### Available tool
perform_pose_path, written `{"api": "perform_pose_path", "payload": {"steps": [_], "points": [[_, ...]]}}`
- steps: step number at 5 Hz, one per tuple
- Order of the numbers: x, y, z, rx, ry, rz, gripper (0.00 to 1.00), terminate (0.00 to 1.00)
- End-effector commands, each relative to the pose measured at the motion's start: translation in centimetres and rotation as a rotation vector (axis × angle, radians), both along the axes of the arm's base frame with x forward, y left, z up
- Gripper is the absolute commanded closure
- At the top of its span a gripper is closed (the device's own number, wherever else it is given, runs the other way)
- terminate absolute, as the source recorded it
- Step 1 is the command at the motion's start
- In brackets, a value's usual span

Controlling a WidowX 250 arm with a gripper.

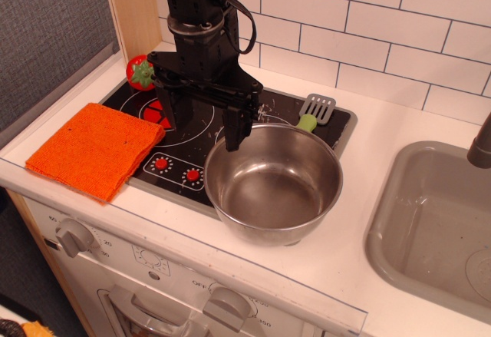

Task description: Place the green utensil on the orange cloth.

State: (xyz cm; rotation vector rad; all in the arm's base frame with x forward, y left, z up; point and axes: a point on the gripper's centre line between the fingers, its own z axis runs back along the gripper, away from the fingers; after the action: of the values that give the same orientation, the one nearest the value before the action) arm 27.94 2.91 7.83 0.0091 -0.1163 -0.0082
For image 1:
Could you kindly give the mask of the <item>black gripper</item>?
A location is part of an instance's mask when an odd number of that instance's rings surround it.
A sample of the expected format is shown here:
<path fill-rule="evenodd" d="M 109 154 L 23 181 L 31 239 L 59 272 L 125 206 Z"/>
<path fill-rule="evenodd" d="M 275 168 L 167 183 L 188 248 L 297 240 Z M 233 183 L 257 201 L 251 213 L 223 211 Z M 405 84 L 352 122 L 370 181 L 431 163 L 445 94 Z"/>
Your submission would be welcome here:
<path fill-rule="evenodd" d="M 192 120 L 191 97 L 225 109 L 226 149 L 237 151 L 251 134 L 262 84 L 239 66 L 239 23 L 175 34 L 176 51 L 152 51 L 157 98 L 170 126 L 178 131 Z"/>

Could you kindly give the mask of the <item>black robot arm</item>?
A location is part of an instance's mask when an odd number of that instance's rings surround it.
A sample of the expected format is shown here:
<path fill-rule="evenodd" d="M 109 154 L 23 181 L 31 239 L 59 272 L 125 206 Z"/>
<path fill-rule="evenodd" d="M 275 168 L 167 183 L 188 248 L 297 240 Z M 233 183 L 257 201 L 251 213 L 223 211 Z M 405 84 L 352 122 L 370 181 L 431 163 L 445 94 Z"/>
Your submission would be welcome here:
<path fill-rule="evenodd" d="M 167 0 L 167 27 L 176 50 L 152 51 L 157 97 L 171 126 L 185 126 L 193 115 L 194 100 L 222 109 L 226 148 L 239 149 L 259 118 L 262 84 L 243 71 L 239 56 L 254 47 L 239 45 L 239 13 L 251 18 L 238 0 Z"/>

